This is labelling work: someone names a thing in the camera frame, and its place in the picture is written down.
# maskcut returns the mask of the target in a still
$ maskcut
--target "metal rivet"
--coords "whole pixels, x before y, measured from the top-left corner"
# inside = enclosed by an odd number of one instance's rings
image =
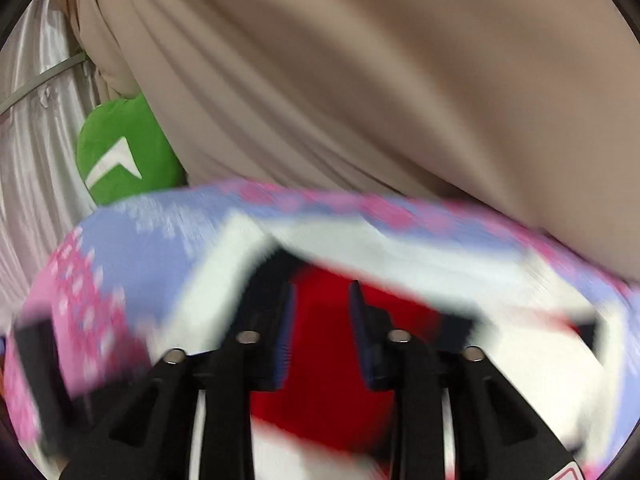
[[[411,341],[411,334],[409,334],[406,330],[391,330],[387,335],[389,341],[392,343],[408,343]]]
[[[173,348],[162,356],[162,361],[170,365],[177,365],[184,361],[186,357],[187,354],[185,354],[184,350],[180,348]]]
[[[482,361],[484,359],[484,352],[477,346],[468,346],[462,351],[463,357],[467,361]]]
[[[252,345],[260,341],[260,334],[253,330],[245,330],[236,336],[236,341],[243,345]]]

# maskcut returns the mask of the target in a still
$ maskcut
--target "white fabric panel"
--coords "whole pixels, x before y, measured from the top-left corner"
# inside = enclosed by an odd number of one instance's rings
[[[33,2],[0,51],[0,100],[77,50],[56,0]],[[95,209],[75,146],[97,95],[86,62],[0,116],[0,333],[63,236]]]
[[[152,361],[167,348],[182,348],[189,354],[217,348],[247,275],[279,246],[327,269],[404,291],[441,312],[479,316],[493,323],[518,323],[523,315],[513,317],[513,306],[571,320],[593,319],[596,311],[533,253],[522,258],[447,249],[383,235],[361,218],[306,216],[258,222],[234,212],[220,229],[215,246],[194,269],[167,323],[148,337]]]

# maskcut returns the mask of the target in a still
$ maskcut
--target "beige fabric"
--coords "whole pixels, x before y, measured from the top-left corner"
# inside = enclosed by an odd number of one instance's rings
[[[610,0],[68,3],[196,183],[445,180],[640,278],[640,47]]]

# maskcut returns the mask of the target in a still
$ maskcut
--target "green fabric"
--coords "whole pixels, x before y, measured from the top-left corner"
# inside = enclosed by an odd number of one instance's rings
[[[89,114],[80,131],[76,161],[98,205],[186,182],[184,169],[142,94],[110,101]],[[92,174],[94,167],[111,169],[96,180],[100,171]]]

